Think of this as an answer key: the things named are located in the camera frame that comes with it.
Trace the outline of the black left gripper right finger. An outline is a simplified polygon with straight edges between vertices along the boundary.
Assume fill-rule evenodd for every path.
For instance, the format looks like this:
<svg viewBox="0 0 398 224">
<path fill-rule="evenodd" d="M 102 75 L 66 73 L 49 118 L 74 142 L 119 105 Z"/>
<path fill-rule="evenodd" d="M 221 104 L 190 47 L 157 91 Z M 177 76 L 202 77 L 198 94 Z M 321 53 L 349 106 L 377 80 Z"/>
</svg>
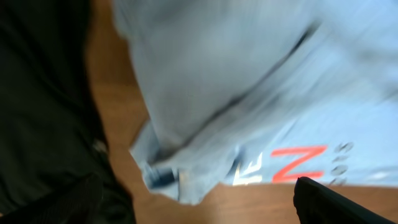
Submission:
<svg viewBox="0 0 398 224">
<path fill-rule="evenodd" d="M 308 177 L 297 179 L 293 202 L 301 224 L 394 224 Z"/>
</svg>

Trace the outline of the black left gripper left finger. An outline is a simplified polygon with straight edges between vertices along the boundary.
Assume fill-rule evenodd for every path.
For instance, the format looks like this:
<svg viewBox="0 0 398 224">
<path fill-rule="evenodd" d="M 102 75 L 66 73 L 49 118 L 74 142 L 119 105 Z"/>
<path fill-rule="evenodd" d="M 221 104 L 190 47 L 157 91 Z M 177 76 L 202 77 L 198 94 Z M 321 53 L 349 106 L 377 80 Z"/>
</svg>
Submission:
<svg viewBox="0 0 398 224">
<path fill-rule="evenodd" d="M 96 174 L 46 195 L 1 217 L 1 224 L 93 223 L 103 199 L 103 182 Z"/>
</svg>

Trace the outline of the light blue t-shirt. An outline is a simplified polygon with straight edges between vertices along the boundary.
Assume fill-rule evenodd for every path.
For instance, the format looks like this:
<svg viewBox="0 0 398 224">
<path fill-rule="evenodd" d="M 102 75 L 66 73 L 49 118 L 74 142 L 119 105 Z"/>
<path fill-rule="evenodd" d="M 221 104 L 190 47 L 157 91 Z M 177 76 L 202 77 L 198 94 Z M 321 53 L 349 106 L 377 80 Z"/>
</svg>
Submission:
<svg viewBox="0 0 398 224">
<path fill-rule="evenodd" d="M 397 186 L 395 0 L 117 0 L 149 121 L 148 190 Z"/>
</svg>

